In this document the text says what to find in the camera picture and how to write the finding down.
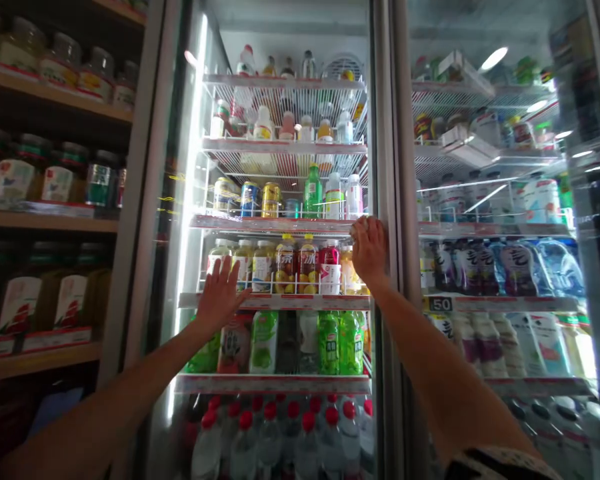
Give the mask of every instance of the forearm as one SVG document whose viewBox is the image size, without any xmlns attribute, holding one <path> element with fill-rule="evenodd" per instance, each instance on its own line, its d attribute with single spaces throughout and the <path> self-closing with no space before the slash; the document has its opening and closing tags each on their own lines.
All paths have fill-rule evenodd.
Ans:
<svg viewBox="0 0 600 480">
<path fill-rule="evenodd" d="M 0 478 L 93 478 L 102 474 L 172 378 L 212 336 L 206 325 L 204 321 L 192 322 L 138 365 L 8 454 L 0 462 Z"/>
</svg>

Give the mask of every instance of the red cap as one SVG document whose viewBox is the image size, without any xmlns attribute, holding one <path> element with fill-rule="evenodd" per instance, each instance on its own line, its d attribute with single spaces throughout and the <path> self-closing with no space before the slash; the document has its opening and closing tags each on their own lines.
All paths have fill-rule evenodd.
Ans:
<svg viewBox="0 0 600 480">
<path fill-rule="evenodd" d="M 302 416 L 302 428 L 306 432 L 313 430 L 315 426 L 315 415 L 312 412 L 306 412 Z"/>
<path fill-rule="evenodd" d="M 216 414 L 215 410 L 209 410 L 208 412 L 205 413 L 205 416 L 202 417 L 202 428 L 204 428 L 204 429 L 211 428 L 217 418 L 218 418 L 218 415 Z"/>
<path fill-rule="evenodd" d="M 296 401 L 289 402 L 287 414 L 289 418 L 296 418 L 298 415 L 300 415 L 300 404 Z"/>
<path fill-rule="evenodd" d="M 229 416 L 230 417 L 237 417 L 238 415 L 240 415 L 240 402 L 235 401 L 232 404 L 230 404 L 229 406 Z"/>
<path fill-rule="evenodd" d="M 331 426 L 338 424 L 338 410 L 334 407 L 329 407 L 327 409 L 327 423 Z"/>
<path fill-rule="evenodd" d="M 275 402 L 271 401 L 265 405 L 265 418 L 273 420 L 275 418 Z"/>
<path fill-rule="evenodd" d="M 240 415 L 240 430 L 249 430 L 253 423 L 253 414 L 249 410 L 245 410 Z"/>
<path fill-rule="evenodd" d="M 256 395 L 253 400 L 251 401 L 251 409 L 253 411 L 260 411 L 262 410 L 262 404 L 265 402 L 264 398 L 262 398 L 262 395 Z"/>
<path fill-rule="evenodd" d="M 311 397 L 311 400 L 309 400 L 309 410 L 311 410 L 314 413 L 320 413 L 321 406 L 322 406 L 322 398 Z"/>
<path fill-rule="evenodd" d="M 344 411 L 346 418 L 353 420 L 355 417 L 355 407 L 353 406 L 353 402 L 345 402 L 342 410 Z"/>
</svg>

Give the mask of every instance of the green bottle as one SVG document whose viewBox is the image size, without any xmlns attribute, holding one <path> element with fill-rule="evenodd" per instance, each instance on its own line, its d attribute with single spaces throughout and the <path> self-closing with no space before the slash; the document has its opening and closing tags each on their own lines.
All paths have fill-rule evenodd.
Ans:
<svg viewBox="0 0 600 480">
<path fill-rule="evenodd" d="M 318 348 L 320 375 L 338 375 L 338 316 L 336 312 L 322 311 L 318 315 Z"/>
<path fill-rule="evenodd" d="M 318 164 L 312 163 L 309 167 L 309 177 L 305 182 L 305 198 L 303 202 L 302 218 L 322 218 L 322 182 Z"/>
<path fill-rule="evenodd" d="M 362 375 L 362 325 L 353 311 L 340 315 L 340 375 Z"/>
</svg>

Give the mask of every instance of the water bottle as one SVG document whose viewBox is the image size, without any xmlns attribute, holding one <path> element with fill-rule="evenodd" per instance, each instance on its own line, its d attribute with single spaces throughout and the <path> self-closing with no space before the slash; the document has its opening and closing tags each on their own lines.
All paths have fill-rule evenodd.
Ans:
<svg viewBox="0 0 600 480">
<path fill-rule="evenodd" d="M 202 432 L 198 435 L 191 458 L 192 480 L 215 480 L 220 472 L 220 428 L 215 410 L 202 417 Z"/>
</svg>

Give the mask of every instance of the blue can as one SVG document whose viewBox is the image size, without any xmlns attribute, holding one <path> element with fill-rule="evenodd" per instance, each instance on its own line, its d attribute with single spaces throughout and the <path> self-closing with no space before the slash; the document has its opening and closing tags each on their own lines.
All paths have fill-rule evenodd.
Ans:
<svg viewBox="0 0 600 480">
<path fill-rule="evenodd" d="M 258 195 L 260 187 L 254 182 L 245 182 L 242 185 L 242 194 L 240 196 L 240 216 L 256 217 L 258 208 Z"/>
</svg>

